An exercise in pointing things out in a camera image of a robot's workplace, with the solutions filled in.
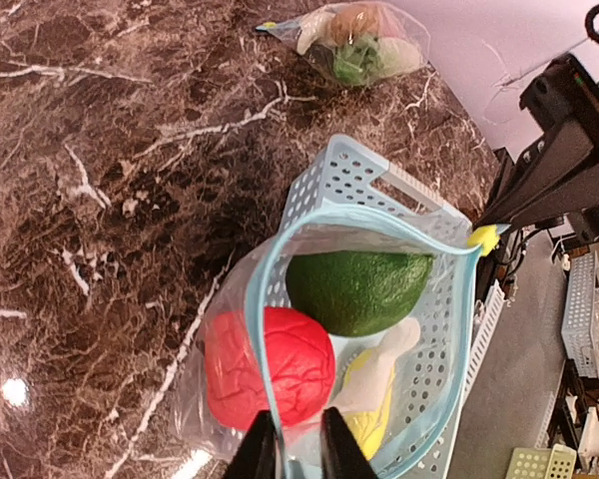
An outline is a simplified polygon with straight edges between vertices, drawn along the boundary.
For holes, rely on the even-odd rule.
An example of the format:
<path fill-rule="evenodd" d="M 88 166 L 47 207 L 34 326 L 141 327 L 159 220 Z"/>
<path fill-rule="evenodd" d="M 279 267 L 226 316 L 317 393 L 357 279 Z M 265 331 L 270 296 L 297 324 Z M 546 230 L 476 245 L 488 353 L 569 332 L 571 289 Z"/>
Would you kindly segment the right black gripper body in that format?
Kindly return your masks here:
<path fill-rule="evenodd" d="M 528 111 L 543 132 L 575 121 L 599 154 L 599 83 L 575 55 L 553 59 L 520 95 L 519 108 Z"/>

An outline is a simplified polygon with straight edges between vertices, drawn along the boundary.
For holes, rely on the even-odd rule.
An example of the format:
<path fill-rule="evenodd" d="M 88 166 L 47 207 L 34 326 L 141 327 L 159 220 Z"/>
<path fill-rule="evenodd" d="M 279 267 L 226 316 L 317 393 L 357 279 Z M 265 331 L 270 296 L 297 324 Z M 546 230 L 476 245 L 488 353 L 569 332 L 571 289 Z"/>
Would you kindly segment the red raspberry toy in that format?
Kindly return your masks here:
<path fill-rule="evenodd" d="M 320 412 L 330 398 L 335 382 L 330 337 L 303 313 L 267 306 L 264 339 L 282 424 L 296 426 Z M 216 316 L 207 326 L 204 342 L 211 413 L 226 427 L 246 430 L 270 406 L 243 315 Z"/>

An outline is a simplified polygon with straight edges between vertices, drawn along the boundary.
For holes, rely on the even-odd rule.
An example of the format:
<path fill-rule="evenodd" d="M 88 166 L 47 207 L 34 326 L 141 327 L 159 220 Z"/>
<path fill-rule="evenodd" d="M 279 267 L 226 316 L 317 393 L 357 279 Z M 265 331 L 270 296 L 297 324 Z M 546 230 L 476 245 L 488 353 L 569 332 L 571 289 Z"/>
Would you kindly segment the green cucumber toy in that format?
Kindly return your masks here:
<path fill-rule="evenodd" d="M 377 79 L 381 66 L 378 42 L 372 36 L 359 37 L 334 49 L 332 72 L 344 85 L 368 85 Z"/>

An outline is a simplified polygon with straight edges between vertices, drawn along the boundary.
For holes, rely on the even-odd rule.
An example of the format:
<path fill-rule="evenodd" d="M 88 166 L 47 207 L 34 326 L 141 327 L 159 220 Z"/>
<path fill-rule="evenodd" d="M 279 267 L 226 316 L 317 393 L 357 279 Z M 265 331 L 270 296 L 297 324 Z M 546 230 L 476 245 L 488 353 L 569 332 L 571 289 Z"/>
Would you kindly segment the white mushroom toy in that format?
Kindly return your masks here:
<path fill-rule="evenodd" d="M 296 50 L 300 55 L 304 55 L 313 44 L 331 48 L 335 46 L 330 28 L 334 16 L 334 12 L 318 9 L 299 19 L 299 38 Z"/>

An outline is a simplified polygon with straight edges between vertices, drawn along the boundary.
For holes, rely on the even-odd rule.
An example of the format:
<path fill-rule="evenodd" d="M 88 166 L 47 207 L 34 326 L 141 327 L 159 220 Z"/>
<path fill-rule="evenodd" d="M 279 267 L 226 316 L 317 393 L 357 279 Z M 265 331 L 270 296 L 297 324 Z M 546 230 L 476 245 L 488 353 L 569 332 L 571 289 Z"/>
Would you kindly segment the light blue plastic basket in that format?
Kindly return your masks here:
<path fill-rule="evenodd" d="M 410 320 L 419 339 L 393 364 L 371 466 L 381 478 L 445 474 L 470 356 L 479 246 L 470 220 L 346 135 L 293 182 L 279 229 L 271 302 L 331 336 L 343 371 Z"/>

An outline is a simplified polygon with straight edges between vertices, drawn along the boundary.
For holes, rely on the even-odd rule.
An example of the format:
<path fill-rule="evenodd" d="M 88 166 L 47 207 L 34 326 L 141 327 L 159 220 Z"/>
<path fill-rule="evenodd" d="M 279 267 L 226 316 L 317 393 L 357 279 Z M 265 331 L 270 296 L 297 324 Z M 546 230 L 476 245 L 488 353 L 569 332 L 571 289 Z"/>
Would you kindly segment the clear zip bag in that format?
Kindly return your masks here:
<path fill-rule="evenodd" d="M 327 4 L 256 30 L 277 38 L 324 77 L 347 87 L 416 72 L 427 65 L 430 46 L 425 26 L 385 1 Z"/>
<path fill-rule="evenodd" d="M 285 478 L 325 472 L 335 413 L 377 478 L 445 475 L 464 396 L 478 261 L 499 240 L 447 212 L 362 205 L 293 217 L 212 300 L 173 427 L 231 460 L 265 412 Z"/>

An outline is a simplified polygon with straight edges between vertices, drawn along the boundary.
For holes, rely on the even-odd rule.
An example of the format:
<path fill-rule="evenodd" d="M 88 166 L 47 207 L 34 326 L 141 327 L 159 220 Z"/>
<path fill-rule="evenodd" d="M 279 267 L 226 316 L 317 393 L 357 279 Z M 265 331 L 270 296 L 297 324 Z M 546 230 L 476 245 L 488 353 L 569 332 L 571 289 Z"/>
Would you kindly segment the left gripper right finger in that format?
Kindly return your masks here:
<path fill-rule="evenodd" d="M 376 479 L 343 417 L 335 407 L 320 420 L 320 461 L 325 479 Z"/>

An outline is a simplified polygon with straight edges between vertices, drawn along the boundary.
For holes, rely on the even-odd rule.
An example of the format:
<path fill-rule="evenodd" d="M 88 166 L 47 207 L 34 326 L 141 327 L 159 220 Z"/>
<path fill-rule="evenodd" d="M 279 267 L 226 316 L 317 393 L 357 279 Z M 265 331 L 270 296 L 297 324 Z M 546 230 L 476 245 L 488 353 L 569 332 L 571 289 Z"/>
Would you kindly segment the green round fruit toy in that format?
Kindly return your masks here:
<path fill-rule="evenodd" d="M 294 309 L 330 334 L 361 337 L 388 329 L 414 309 L 434 256 L 337 251 L 294 256 L 286 290 Z"/>

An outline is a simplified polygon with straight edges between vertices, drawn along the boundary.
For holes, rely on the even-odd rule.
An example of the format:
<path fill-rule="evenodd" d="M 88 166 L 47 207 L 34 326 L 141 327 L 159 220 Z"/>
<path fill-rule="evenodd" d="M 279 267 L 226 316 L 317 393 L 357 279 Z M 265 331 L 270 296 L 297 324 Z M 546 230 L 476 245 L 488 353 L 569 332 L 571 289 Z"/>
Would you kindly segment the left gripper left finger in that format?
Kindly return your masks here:
<path fill-rule="evenodd" d="M 274 479 L 277 436 L 269 411 L 260 411 L 224 473 L 224 479 Z"/>

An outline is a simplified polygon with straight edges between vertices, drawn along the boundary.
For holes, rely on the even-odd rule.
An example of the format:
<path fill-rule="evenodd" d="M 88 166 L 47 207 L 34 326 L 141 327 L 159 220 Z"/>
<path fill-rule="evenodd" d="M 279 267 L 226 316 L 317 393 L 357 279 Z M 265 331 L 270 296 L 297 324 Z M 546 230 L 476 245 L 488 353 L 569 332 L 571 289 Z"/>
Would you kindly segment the brown potato toy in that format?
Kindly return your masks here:
<path fill-rule="evenodd" d="M 376 4 L 345 5 L 330 20 L 332 40 L 337 46 L 350 44 L 364 35 L 376 37 L 380 30 L 380 9 Z"/>

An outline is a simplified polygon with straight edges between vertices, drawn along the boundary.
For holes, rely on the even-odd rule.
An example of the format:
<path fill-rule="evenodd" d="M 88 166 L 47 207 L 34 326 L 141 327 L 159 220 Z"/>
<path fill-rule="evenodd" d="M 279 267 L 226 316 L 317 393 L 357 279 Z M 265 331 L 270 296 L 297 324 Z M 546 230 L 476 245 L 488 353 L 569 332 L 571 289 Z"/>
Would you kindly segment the clear zip top bag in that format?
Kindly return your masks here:
<path fill-rule="evenodd" d="M 347 87 L 416 72 L 427 65 L 430 46 L 425 26 L 385 1 L 327 4 L 256 30 L 277 38 L 324 77 Z"/>

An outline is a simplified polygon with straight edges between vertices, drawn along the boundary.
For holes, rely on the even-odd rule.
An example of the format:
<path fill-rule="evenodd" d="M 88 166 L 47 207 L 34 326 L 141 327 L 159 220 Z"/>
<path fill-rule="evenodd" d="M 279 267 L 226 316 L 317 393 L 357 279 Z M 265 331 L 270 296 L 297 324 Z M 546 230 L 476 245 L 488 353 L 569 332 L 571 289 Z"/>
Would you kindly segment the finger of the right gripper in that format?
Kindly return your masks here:
<path fill-rule="evenodd" d="M 518 229 L 563 216 L 575 233 L 599 233 L 599 164 L 542 194 L 510 220 L 500 222 Z"/>
<path fill-rule="evenodd" d="M 531 201 L 592 167 L 598 160 L 593 144 L 573 120 L 551 129 L 538 144 L 543 148 L 530 163 L 518 161 L 523 167 L 522 172 L 514 174 L 503 187 L 501 194 L 477 221 L 479 227 L 501 224 L 514 230 L 522 229 L 515 229 L 500 220 L 510 220 Z"/>

